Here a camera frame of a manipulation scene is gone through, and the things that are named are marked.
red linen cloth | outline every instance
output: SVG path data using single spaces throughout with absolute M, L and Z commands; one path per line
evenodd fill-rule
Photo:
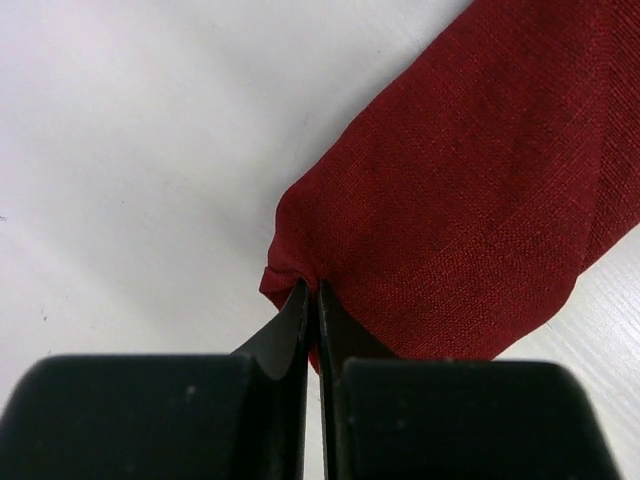
M 639 87 L 637 0 L 476 0 L 285 193 L 261 291 L 494 357 L 640 221 Z

red fabric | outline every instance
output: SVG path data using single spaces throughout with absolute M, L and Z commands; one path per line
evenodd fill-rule
M 476 0 L 282 198 L 261 291 L 326 278 L 404 357 L 491 358 L 640 221 L 640 2 Z

white table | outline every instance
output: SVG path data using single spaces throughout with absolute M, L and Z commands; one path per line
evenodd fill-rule
M 0 10 L 0 404 L 47 355 L 228 351 L 280 195 L 467 0 Z M 640 230 L 509 358 L 568 366 L 640 478 Z M 306 478 L 322 478 L 318 385 Z

white surface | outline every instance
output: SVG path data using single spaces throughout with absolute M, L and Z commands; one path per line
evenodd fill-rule
M 227 351 L 252 334 L 274 313 L 257 285 L 280 195 L 466 4 L 6 2 L 0 404 L 49 353 Z M 578 375 L 628 479 L 639 297 L 636 230 L 505 354 Z M 317 479 L 315 377 L 309 397 Z

